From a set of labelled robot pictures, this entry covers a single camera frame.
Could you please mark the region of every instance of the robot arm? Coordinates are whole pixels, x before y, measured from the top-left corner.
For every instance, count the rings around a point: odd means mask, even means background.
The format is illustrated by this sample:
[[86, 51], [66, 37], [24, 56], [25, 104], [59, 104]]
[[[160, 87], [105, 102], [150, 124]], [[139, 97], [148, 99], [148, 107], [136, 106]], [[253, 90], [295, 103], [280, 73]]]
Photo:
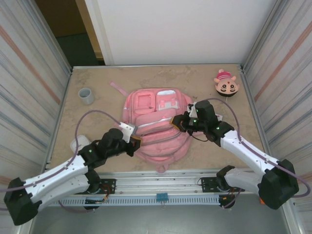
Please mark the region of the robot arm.
[[203, 132], [209, 141], [232, 152], [254, 171], [254, 173], [248, 173], [233, 166], [223, 168], [216, 175], [220, 190], [226, 191], [230, 187], [245, 189], [258, 194], [272, 209], [278, 209], [299, 191], [294, 177], [268, 163], [270, 161], [278, 164], [294, 173], [293, 165], [289, 161], [286, 159], [279, 161], [265, 154], [244, 138], [239, 139], [237, 131], [231, 125], [218, 121], [214, 108], [208, 101], [190, 104], [189, 111], [175, 116], [171, 123], [181, 132], [187, 132], [189, 135], [193, 132]]
[[[104, 165], [108, 158], [124, 152], [133, 156], [140, 147], [140, 139], [132, 137], [136, 128], [125, 123], [121, 123], [120, 127], [122, 130], [110, 129], [101, 140], [84, 146], [70, 165], [68, 163], [71, 159], [25, 181], [20, 178], [13, 179], [9, 189], [26, 186], [21, 190], [7, 192], [4, 197], [14, 224], [21, 225], [29, 221], [43, 208], [61, 198], [85, 191], [97, 191], [100, 178], [94, 168]], [[64, 170], [52, 176], [62, 168]]]

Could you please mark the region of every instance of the gray cup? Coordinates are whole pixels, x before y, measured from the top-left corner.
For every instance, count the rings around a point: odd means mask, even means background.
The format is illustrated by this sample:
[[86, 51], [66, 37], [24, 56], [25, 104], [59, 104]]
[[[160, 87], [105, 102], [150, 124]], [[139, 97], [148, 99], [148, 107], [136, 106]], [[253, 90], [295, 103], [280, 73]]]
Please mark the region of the gray cup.
[[78, 95], [82, 102], [86, 105], [90, 105], [94, 101], [94, 96], [89, 88], [82, 88], [79, 90]]

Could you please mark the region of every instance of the toy face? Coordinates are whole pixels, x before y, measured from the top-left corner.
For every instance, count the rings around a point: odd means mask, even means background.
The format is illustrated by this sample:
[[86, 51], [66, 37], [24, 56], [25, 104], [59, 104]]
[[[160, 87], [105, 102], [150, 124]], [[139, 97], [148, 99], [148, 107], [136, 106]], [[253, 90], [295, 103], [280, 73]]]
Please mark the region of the toy face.
[[235, 84], [234, 80], [232, 79], [222, 79], [218, 82], [215, 86], [217, 92], [224, 97], [231, 97], [237, 93], [239, 89], [239, 84]]

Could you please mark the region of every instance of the pink stuffed toy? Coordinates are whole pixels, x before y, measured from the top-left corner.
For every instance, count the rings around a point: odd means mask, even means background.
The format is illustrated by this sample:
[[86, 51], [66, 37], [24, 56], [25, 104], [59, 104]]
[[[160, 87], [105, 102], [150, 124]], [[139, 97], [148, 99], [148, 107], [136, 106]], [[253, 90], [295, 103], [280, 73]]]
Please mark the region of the pink stuffed toy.
[[218, 83], [215, 85], [217, 92], [224, 97], [232, 97], [237, 93], [239, 84], [234, 81], [236, 77], [231, 77], [231, 73], [225, 72], [223, 69], [219, 70], [219, 74], [214, 78], [214, 81]]

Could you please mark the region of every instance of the table surface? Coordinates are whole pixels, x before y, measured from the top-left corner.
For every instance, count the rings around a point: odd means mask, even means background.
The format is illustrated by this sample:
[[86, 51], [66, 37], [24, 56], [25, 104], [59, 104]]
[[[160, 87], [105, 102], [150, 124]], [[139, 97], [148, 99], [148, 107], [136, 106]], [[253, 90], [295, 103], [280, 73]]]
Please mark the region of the table surface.
[[[241, 135], [262, 149], [236, 64], [85, 68], [74, 69], [71, 76], [51, 166], [55, 167], [73, 156], [70, 143], [74, 139], [77, 122], [85, 112], [93, 109], [104, 110], [121, 120], [126, 98], [109, 85], [111, 81], [128, 93], [141, 88], [177, 88], [190, 96], [193, 101], [205, 98], [226, 100], [215, 90], [214, 78], [221, 68], [231, 72], [232, 76], [236, 76], [236, 83], [240, 85], [240, 90], [233, 97], [227, 98], [227, 103], [234, 109], [238, 117]], [[90, 88], [94, 93], [95, 101], [91, 105], [84, 105], [78, 97], [78, 91], [84, 87]], [[213, 100], [211, 103], [215, 112], [223, 115], [223, 120], [236, 128], [234, 117], [229, 109], [221, 102]], [[91, 113], [82, 121], [78, 135], [86, 135], [91, 141], [101, 139], [113, 125], [113, 121], [105, 115]], [[212, 169], [223, 168], [227, 165], [246, 167], [243, 161], [214, 143], [193, 139], [187, 155], [171, 164], [169, 169]], [[126, 154], [110, 158], [105, 165], [96, 169], [97, 172], [153, 170], [155, 170], [155, 165]]]

